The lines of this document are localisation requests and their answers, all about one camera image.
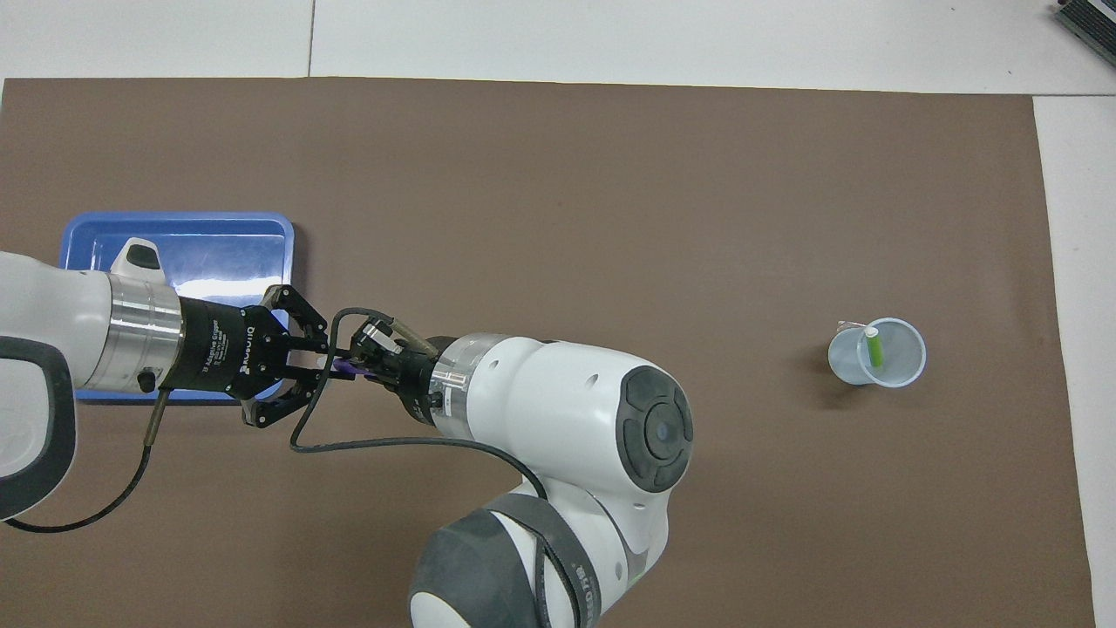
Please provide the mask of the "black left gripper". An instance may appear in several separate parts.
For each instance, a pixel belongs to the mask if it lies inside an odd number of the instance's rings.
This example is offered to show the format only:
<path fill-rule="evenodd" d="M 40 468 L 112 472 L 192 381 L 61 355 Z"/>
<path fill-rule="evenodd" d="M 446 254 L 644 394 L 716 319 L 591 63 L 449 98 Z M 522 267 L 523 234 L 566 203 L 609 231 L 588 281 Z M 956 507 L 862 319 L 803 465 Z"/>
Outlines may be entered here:
<path fill-rule="evenodd" d="M 280 323 L 276 311 L 287 313 L 288 323 Z M 267 428 L 306 408 L 319 383 L 335 374 L 331 361 L 286 365 L 291 351 L 325 354 L 330 347 L 323 313 L 289 283 L 268 287 L 262 305 L 243 309 L 183 297 L 180 318 L 176 359 L 160 386 L 247 399 L 241 421 L 249 427 Z M 254 397 L 275 381 L 289 386 L 264 399 Z"/>

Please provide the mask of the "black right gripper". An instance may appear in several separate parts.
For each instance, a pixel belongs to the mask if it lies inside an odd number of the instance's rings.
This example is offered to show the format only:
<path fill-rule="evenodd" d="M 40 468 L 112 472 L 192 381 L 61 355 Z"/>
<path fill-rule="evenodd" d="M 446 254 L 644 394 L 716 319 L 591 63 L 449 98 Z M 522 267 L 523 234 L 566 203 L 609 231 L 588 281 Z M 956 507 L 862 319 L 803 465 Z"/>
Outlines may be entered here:
<path fill-rule="evenodd" d="M 432 397 L 429 393 L 434 366 L 456 337 L 433 337 L 433 357 L 413 347 L 396 332 L 393 317 L 368 317 L 350 337 L 352 355 L 388 352 L 384 361 L 357 363 L 357 373 L 368 381 L 398 395 L 404 409 L 421 424 L 433 426 Z"/>

